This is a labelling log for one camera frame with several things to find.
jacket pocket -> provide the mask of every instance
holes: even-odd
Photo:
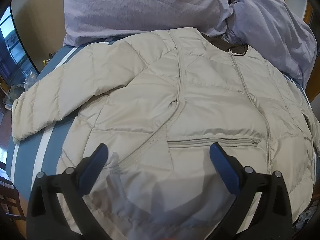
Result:
[[[239,138],[239,139],[225,139],[225,138],[206,138],[206,139],[192,139],[180,141],[168,141],[169,148],[187,148],[187,147],[201,147],[210,146],[217,142],[221,146],[237,147],[237,146],[254,146],[256,147],[260,142],[256,138]]]

beige wall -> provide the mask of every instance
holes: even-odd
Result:
[[[41,71],[49,53],[62,47],[66,34],[63,0],[13,0],[11,8],[21,41]]]

chair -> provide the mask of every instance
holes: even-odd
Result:
[[[0,168],[5,170],[5,164],[0,161]],[[13,224],[12,220],[26,220],[23,214],[23,210],[20,205],[19,193],[15,186],[7,187],[7,185],[13,186],[12,182],[0,177],[0,234],[3,240],[26,240],[18,229]],[[9,213],[7,213],[1,204],[5,204],[8,207]],[[12,213],[12,207],[16,207],[20,215]]]

quilted jacket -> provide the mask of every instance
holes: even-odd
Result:
[[[57,173],[108,146],[84,200],[114,240],[204,239],[234,200],[209,159],[213,142],[257,172],[281,171],[293,220],[310,202],[319,122],[252,47],[224,52],[194,28],[90,44],[14,102],[15,142],[77,108]]]

curtain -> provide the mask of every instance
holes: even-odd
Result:
[[[8,52],[7,45],[0,30],[0,75],[8,85],[10,85],[10,77],[16,68],[17,65]]]

